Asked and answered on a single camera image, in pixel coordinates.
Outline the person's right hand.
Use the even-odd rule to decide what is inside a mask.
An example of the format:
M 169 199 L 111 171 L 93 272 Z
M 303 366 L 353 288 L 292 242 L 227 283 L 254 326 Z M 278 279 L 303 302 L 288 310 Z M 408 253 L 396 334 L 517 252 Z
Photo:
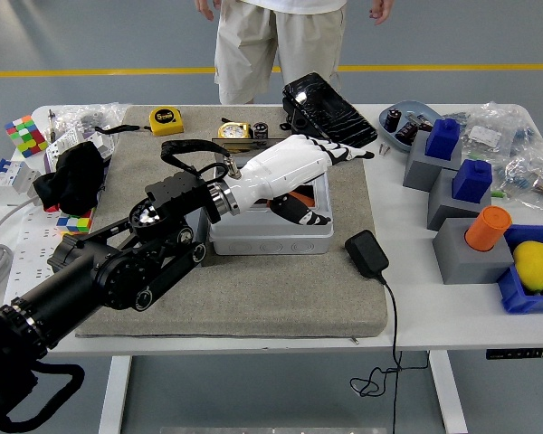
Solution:
M 209 22 L 212 22 L 215 13 L 221 9 L 221 0 L 195 0 L 195 9 Z

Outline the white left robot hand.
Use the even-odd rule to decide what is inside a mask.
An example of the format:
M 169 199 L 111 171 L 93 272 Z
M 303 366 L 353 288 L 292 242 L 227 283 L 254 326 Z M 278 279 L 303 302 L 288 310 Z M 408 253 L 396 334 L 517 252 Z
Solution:
M 298 225 L 324 226 L 331 219 L 313 212 L 291 192 L 322 175 L 328 168 L 374 153 L 325 139 L 291 135 L 251 158 L 237 179 L 226 176 L 224 197 L 233 215 L 247 211 L 261 199 L 284 220 Z

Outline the person's left hand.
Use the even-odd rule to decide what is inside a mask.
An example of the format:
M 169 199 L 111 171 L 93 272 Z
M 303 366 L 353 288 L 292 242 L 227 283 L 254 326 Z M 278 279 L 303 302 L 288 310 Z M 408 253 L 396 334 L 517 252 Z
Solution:
M 394 7 L 394 0 L 373 0 L 369 9 L 369 17 L 375 25 L 383 24 L 390 16 Z

